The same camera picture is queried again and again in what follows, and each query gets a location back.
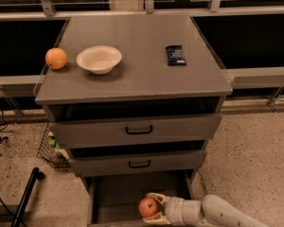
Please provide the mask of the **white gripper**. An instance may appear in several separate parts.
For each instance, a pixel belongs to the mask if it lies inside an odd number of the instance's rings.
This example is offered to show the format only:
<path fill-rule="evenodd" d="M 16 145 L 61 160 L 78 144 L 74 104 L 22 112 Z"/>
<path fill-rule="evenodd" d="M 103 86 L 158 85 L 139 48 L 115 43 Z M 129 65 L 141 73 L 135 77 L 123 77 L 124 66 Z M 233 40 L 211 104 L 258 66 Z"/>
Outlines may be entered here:
<path fill-rule="evenodd" d="M 142 218 L 149 225 L 197 226 L 203 219 L 200 201 L 185 200 L 178 197 L 169 197 L 159 193 L 147 194 L 165 207 L 165 215 L 159 212 L 151 217 Z"/>

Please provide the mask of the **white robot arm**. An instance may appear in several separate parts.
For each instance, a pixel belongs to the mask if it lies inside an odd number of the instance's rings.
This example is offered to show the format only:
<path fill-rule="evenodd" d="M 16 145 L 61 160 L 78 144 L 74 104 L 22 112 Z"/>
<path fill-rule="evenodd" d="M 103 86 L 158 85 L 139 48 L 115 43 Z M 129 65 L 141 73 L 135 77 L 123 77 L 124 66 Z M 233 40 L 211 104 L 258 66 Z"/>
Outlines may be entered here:
<path fill-rule="evenodd" d="M 163 211 L 143 221 L 150 225 L 192 227 L 269 227 L 252 218 L 216 195 L 206 195 L 201 201 L 148 193 L 163 207 Z"/>

